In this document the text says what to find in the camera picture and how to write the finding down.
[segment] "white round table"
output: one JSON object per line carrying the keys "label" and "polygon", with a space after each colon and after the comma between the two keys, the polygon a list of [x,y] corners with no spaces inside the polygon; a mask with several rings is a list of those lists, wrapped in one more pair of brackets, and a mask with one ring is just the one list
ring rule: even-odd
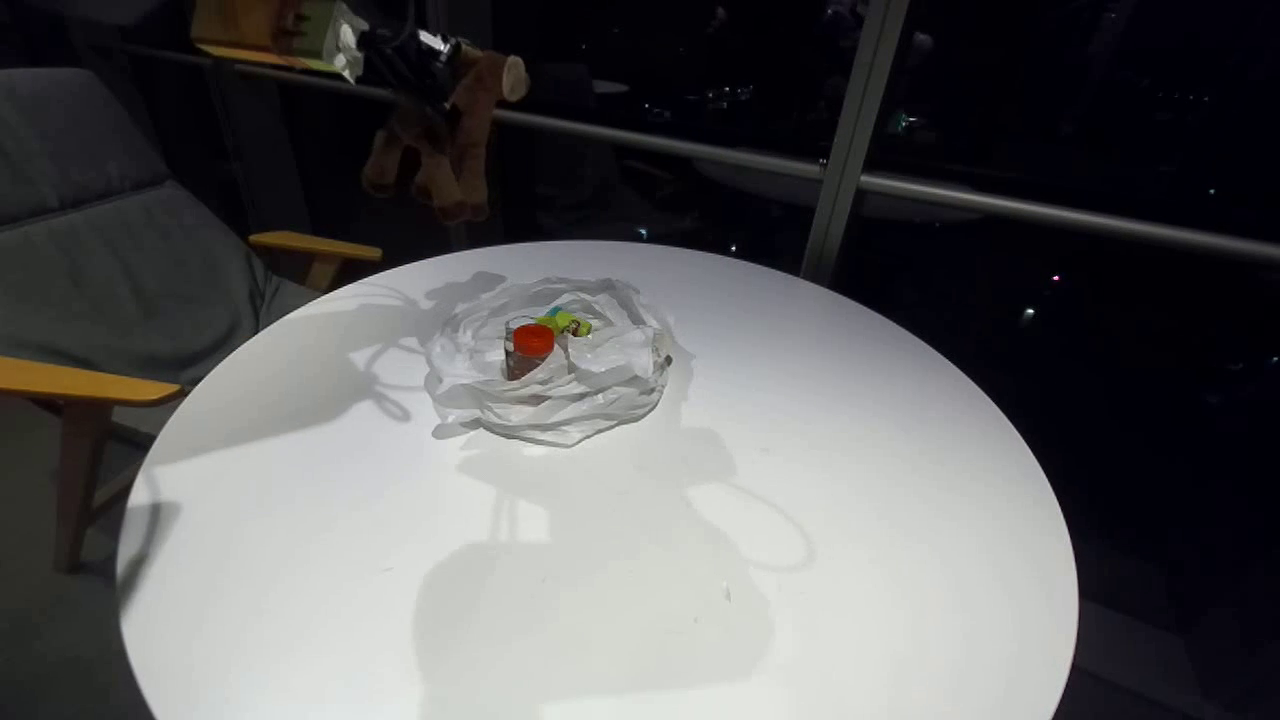
{"label": "white round table", "polygon": [[[432,441],[423,335],[622,279],[665,403],[580,449]],[[118,623],[159,720],[1032,720],[1075,647],[1063,511],[994,403],[809,279],[512,243],[339,288],[153,446]]]}

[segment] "plastic bag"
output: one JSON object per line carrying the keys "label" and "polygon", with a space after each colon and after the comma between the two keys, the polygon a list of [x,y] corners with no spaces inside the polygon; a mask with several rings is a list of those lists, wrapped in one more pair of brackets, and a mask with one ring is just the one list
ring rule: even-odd
{"label": "plastic bag", "polygon": [[[589,335],[561,335],[551,357],[505,382],[505,341],[520,322],[571,314]],[[672,330],[615,279],[508,283],[455,308],[428,341],[436,436],[489,430],[494,436],[571,449],[647,417],[672,367]]]}

